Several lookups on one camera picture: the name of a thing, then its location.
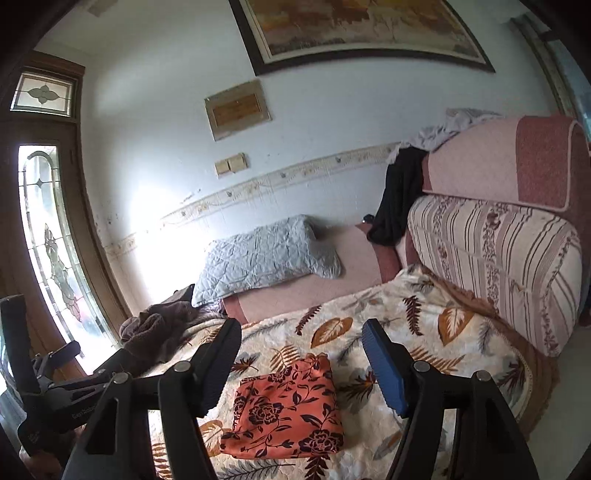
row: stained glass window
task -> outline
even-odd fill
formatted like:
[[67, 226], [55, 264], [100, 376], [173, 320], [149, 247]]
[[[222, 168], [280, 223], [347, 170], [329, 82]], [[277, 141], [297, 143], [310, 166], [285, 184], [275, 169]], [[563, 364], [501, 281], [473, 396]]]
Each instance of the stained glass window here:
[[22, 145], [18, 152], [22, 224], [39, 288], [64, 340], [82, 347], [91, 373], [118, 342], [86, 281], [76, 255], [61, 192], [55, 145]]
[[71, 116], [73, 82], [25, 72], [18, 81], [10, 110]]

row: silver screw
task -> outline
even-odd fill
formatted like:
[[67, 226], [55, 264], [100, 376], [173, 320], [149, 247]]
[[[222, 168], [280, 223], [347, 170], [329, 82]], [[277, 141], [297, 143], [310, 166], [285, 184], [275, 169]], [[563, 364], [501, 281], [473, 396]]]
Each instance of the silver screw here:
[[488, 382], [491, 379], [491, 374], [486, 370], [479, 370], [476, 372], [476, 378], [481, 382]]
[[126, 372], [119, 372], [118, 374], [115, 374], [115, 376], [113, 377], [113, 383], [116, 383], [117, 385], [121, 385], [121, 384], [127, 382], [128, 379], [129, 379], [129, 374], [127, 374]]
[[415, 362], [413, 366], [417, 372], [428, 372], [431, 368], [431, 365], [429, 365], [427, 362], [424, 362], [423, 360]]
[[191, 362], [187, 362], [186, 360], [182, 360], [181, 362], [175, 364], [173, 367], [175, 372], [186, 372], [191, 368]]

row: cream blanket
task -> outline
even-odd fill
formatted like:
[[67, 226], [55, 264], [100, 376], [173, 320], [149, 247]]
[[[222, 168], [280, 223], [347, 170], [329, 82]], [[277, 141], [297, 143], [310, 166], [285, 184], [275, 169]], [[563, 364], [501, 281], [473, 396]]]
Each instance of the cream blanket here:
[[[441, 372], [469, 377], [488, 370], [517, 419], [523, 414], [535, 380], [525, 357], [493, 321], [459, 307], [422, 267], [409, 267], [389, 283], [243, 327], [242, 346], [219, 403], [199, 420], [220, 480], [385, 478], [403, 421], [386, 406], [363, 351], [361, 327], [373, 317], [415, 359], [426, 360]], [[190, 358], [200, 344], [211, 341], [221, 323], [212, 320], [194, 327], [190, 343], [152, 374]], [[325, 352], [331, 361], [345, 429], [343, 450], [326, 459], [286, 460], [237, 460], [220, 453], [220, 437], [232, 428], [233, 396], [241, 378], [277, 371], [308, 352]], [[454, 411], [447, 411], [433, 478], [444, 477], [454, 421]], [[150, 425], [157, 471], [170, 479], [159, 412], [150, 413]]]

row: folded orange cloth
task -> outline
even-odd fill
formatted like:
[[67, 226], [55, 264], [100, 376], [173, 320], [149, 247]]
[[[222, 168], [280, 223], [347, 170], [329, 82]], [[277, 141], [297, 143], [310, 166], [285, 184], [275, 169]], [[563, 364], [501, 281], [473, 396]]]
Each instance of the folded orange cloth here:
[[245, 378], [234, 398], [234, 424], [220, 451], [235, 458], [301, 458], [335, 453], [343, 425], [326, 354], [308, 353], [286, 369]]

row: floor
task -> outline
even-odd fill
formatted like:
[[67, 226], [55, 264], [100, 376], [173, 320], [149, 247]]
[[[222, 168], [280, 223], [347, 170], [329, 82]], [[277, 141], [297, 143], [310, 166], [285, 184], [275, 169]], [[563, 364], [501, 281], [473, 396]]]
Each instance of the floor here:
[[531, 433], [540, 480], [565, 480], [591, 442], [591, 328], [577, 328], [558, 358], [560, 383]]

